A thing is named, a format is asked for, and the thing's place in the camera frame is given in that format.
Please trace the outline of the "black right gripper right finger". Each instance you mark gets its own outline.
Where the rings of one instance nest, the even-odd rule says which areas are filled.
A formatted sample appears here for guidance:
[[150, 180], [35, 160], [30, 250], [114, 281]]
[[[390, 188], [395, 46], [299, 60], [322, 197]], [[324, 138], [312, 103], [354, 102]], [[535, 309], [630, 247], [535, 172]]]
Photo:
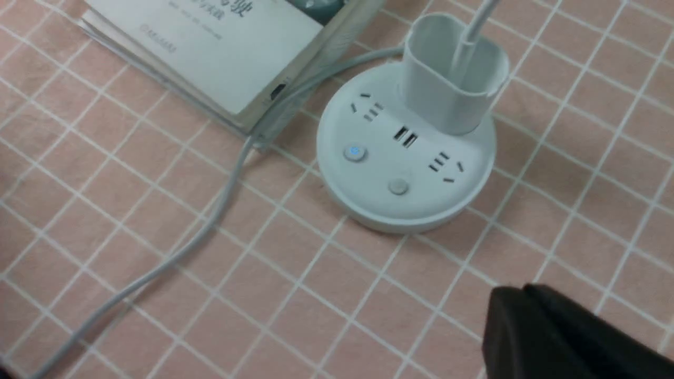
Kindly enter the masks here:
[[597, 378], [672, 378], [669, 358], [640, 343], [551, 286], [527, 284], [564, 341]]

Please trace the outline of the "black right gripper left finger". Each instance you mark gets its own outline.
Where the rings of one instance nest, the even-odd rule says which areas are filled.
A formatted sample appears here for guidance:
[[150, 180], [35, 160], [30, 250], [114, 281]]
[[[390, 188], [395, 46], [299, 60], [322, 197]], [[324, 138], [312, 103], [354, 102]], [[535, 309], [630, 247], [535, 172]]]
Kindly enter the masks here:
[[585, 366], [525, 292], [490, 293], [482, 339], [488, 378], [584, 378]]

